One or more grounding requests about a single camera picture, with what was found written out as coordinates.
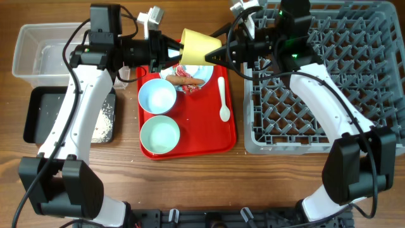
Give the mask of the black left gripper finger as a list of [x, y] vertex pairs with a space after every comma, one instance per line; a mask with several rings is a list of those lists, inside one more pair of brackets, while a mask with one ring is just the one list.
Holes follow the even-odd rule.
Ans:
[[164, 41], [165, 45], [167, 46], [167, 48], [174, 49], [177, 51], [184, 48], [184, 45], [182, 43], [180, 43], [170, 37], [167, 37], [165, 35], [163, 35], [163, 41]]
[[181, 54], [174, 57], [167, 57], [167, 58], [164, 57], [164, 59], [159, 62], [158, 71], [160, 72], [164, 69], [167, 69], [169, 67], [172, 67], [173, 65], [178, 64], [181, 59], [182, 59]]

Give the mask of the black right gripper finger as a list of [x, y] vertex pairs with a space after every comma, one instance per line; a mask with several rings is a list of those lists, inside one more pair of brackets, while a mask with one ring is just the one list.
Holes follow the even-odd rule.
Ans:
[[226, 45], [211, 51], [210, 53], [206, 54], [204, 58], [205, 62], [212, 63], [214, 65], [229, 65]]
[[226, 23], [224, 26], [222, 26], [221, 28], [219, 28], [218, 30], [216, 30], [215, 32], [213, 32], [210, 37], [219, 37], [223, 34], [228, 35], [230, 28], [231, 28], [232, 24], [231, 23]]

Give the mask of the red snack wrapper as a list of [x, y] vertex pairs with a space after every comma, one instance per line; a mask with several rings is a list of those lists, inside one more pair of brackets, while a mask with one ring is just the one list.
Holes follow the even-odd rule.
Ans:
[[[175, 65], [173, 67], [175, 75], [183, 76], [183, 77], [193, 77], [191, 74], [187, 73], [185, 67], [183, 65]], [[185, 94], [191, 94], [200, 90], [199, 85], [178, 85], [178, 87], [184, 92]]]

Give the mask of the brown sausage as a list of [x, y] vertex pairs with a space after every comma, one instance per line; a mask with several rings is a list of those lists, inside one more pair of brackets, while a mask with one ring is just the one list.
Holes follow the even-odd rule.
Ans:
[[174, 86], [200, 85], [205, 83], [205, 81], [202, 79], [183, 77], [179, 75], [168, 75], [165, 79]]

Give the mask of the light blue plate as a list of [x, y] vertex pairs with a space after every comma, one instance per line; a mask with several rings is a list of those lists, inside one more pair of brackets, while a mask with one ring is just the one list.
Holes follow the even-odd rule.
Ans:
[[[166, 76], [168, 76], [168, 75], [175, 75], [175, 72], [173, 69], [174, 66], [171, 66], [170, 68], [162, 70], [159, 73], [159, 76], [162, 79], [165, 79]], [[201, 89], [210, 80], [210, 78], [213, 74], [212, 66], [197, 66], [197, 65], [183, 65], [183, 66], [185, 67], [186, 72], [191, 74], [195, 79], [202, 79], [205, 81], [204, 84], [199, 85]], [[175, 85], [174, 87], [176, 90], [182, 92], [182, 90], [177, 85]]]

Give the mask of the yellow plastic cup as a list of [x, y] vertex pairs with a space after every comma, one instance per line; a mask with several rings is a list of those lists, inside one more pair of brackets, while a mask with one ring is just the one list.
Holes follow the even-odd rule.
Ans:
[[207, 62], [205, 56], [222, 47], [221, 40], [187, 28], [182, 32], [180, 43], [183, 45], [180, 65], [213, 66], [214, 63]]

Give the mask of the light blue bowl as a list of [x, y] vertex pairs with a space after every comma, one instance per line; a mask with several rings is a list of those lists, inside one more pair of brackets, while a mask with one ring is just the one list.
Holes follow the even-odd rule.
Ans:
[[152, 79], [141, 86], [138, 102], [141, 108], [153, 115], [169, 112], [177, 99], [175, 87], [165, 79]]

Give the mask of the white plastic spoon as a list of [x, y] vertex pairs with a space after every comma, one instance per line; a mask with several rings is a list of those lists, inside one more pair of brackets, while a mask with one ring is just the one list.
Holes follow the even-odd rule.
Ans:
[[225, 79], [223, 77], [218, 77], [218, 89], [219, 89], [220, 100], [221, 100], [220, 118], [223, 122], [227, 122], [230, 119], [230, 109], [226, 105]]

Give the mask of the green bowl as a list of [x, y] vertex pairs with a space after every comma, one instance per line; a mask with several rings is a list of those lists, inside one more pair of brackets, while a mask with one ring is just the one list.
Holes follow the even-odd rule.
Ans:
[[158, 115], [147, 120], [140, 130], [143, 147], [152, 154], [172, 151], [180, 140], [180, 128], [170, 117]]

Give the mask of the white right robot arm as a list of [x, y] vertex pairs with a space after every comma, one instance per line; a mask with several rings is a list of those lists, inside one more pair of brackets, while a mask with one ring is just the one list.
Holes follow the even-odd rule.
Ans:
[[233, 1], [232, 23], [217, 31], [227, 41], [205, 54], [208, 63], [235, 72], [258, 57], [271, 55], [274, 75], [296, 94], [320, 123], [332, 147], [322, 171], [323, 184], [297, 204], [297, 226], [332, 220], [358, 201], [389, 190], [394, 181], [396, 135], [376, 127], [333, 82], [321, 57], [308, 41], [312, 16], [308, 1], [282, 1], [275, 24], [256, 28], [257, 1]]

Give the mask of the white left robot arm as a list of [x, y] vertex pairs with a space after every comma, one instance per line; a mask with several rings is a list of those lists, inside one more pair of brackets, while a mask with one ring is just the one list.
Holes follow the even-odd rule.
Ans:
[[22, 201], [30, 202], [36, 214], [99, 227], [136, 225], [131, 206], [106, 196], [103, 182], [89, 167], [93, 131], [121, 68], [159, 72], [180, 61], [168, 52], [183, 45], [159, 30], [150, 30], [144, 40], [123, 35], [125, 17], [131, 13], [122, 5], [92, 4], [82, 43], [62, 54], [70, 81], [61, 109], [38, 154], [22, 158], [18, 168], [25, 188]]

